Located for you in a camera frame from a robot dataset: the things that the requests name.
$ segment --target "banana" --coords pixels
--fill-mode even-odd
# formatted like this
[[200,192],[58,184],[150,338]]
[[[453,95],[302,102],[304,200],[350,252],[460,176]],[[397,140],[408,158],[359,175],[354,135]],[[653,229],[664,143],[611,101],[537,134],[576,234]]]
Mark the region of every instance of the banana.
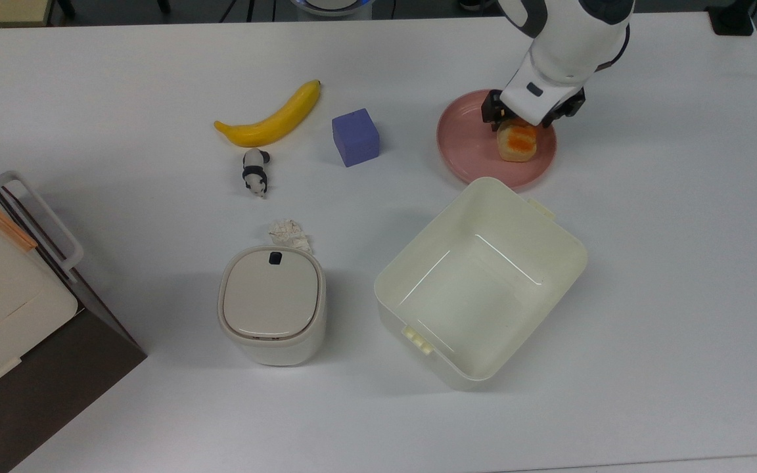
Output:
[[214,123],[217,131],[223,133],[232,143],[246,148],[255,148],[273,143],[288,135],[300,125],[303,119],[315,107],[321,96],[321,82],[307,81],[282,108],[272,116],[252,125],[226,125],[219,121]]

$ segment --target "storage box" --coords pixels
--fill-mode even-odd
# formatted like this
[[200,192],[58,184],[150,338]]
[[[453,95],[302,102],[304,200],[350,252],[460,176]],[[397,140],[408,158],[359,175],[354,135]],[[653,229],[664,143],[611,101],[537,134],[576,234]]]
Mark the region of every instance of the storage box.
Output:
[[382,322],[448,386],[489,380],[585,269],[583,244],[551,217],[475,180],[376,278]]

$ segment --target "bread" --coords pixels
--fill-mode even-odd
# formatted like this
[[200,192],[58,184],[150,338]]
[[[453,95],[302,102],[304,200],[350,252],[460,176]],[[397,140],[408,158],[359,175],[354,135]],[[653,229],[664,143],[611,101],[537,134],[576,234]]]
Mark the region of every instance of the bread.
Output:
[[498,153],[510,162],[527,162],[536,153],[536,127],[522,119],[507,120],[496,133]]

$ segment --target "pink plate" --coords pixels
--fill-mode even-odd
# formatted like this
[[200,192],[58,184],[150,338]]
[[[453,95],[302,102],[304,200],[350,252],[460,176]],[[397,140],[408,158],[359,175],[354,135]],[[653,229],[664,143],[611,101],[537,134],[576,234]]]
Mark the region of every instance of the pink plate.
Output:
[[534,182],[551,165],[557,150],[553,126],[537,126],[537,153],[528,162],[508,162],[498,154],[490,124],[481,120],[481,104],[489,90],[477,90],[456,99],[436,126],[436,143],[448,168],[463,182],[495,177],[515,189]]

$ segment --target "purple cube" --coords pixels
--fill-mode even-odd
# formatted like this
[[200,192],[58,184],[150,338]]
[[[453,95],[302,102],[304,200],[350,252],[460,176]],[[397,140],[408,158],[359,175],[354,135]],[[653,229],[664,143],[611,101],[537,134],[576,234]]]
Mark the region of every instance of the purple cube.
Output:
[[331,135],[347,168],[379,155],[379,131],[366,108],[331,120]]

